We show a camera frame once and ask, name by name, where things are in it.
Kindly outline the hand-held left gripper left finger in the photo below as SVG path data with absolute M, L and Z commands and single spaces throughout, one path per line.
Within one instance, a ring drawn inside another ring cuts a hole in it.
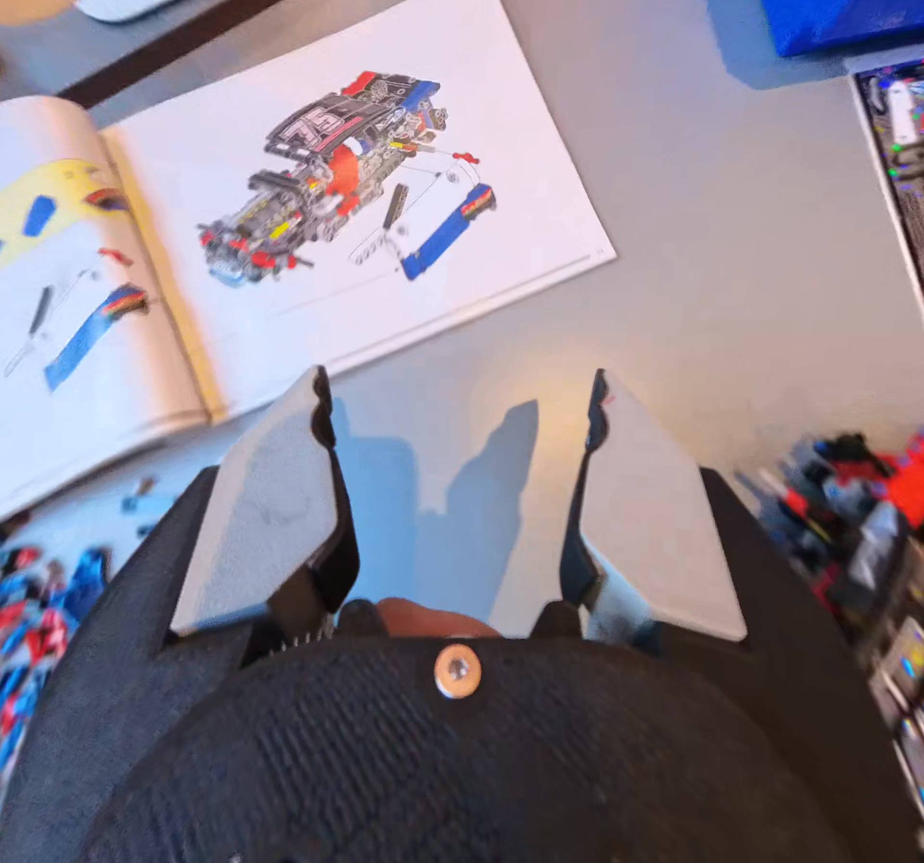
M 359 575 L 327 370 L 300 376 L 225 454 L 170 631 L 249 623 L 322 638 Z

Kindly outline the pile of toy bricks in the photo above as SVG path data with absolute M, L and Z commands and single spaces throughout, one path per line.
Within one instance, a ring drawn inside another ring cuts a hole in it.
M 1 784 L 79 626 L 176 496 L 161 468 L 59 493 L 2 524 Z

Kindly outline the car drawing instruction booklet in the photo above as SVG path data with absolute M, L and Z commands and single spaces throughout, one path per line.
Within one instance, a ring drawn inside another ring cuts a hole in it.
M 206 409 L 616 258 L 500 0 L 407 0 L 103 130 Z

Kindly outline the shiny sticker sheet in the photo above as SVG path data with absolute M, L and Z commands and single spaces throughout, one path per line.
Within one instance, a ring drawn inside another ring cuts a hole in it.
M 847 63 L 872 162 L 918 303 L 923 300 L 923 55 L 897 49 Z

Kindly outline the toy brick car model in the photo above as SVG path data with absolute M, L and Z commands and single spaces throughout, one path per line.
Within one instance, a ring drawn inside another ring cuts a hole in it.
M 861 432 L 799 442 L 736 480 L 791 569 L 834 617 L 923 812 L 923 431 L 896 453 Z

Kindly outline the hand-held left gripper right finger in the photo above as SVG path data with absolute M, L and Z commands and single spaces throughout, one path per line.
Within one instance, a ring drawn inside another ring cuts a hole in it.
M 606 369 L 591 387 L 559 579 L 591 641 L 641 643 L 664 625 L 746 636 L 699 465 Z

